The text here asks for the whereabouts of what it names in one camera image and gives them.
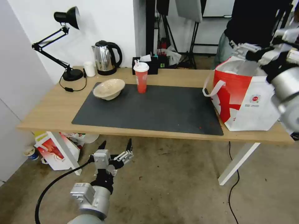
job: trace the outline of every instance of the person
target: person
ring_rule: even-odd
[[[235,44],[269,46],[277,24],[277,11],[291,2],[292,0],[235,0],[231,20],[219,40],[212,69],[232,55],[231,41]]]

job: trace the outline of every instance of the black shirt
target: black shirt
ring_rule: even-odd
[[[238,43],[269,44],[278,9],[291,0],[235,0],[225,35]]]

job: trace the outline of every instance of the white table leg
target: white table leg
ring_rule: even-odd
[[[218,178],[219,184],[224,185],[259,145],[259,142],[246,143]]]
[[[60,136],[60,134],[57,132],[47,132],[47,134],[49,135],[49,137],[51,137],[51,139],[53,140],[53,142],[55,143],[55,145],[57,146],[57,148],[59,149],[61,154],[64,156],[64,158],[66,160],[69,160],[69,162],[71,164],[71,168],[75,169],[75,168],[79,167],[78,162],[76,161],[75,157],[73,156],[73,154],[71,153],[71,151],[69,150],[67,145],[65,144],[65,142],[62,139],[62,137]],[[82,172],[82,169],[79,169],[79,170],[75,171],[75,174],[80,175],[81,172]]]

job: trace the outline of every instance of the lamp shade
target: lamp shade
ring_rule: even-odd
[[[59,23],[68,23],[72,27],[79,29],[78,21],[80,14],[76,6],[70,8],[67,12],[55,12],[54,19]]]

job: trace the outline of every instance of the kettle handle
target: kettle handle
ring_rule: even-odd
[[[115,56],[114,56],[114,52],[113,51],[111,51],[111,54],[113,54],[112,57],[114,58],[114,61],[115,61],[115,67],[118,68],[121,65],[121,63],[122,63],[121,49],[119,48],[119,46],[116,43],[113,43],[113,42],[107,42],[107,45],[108,45],[108,47],[115,48],[117,50],[117,53],[119,55],[119,61],[118,62],[115,61]]]

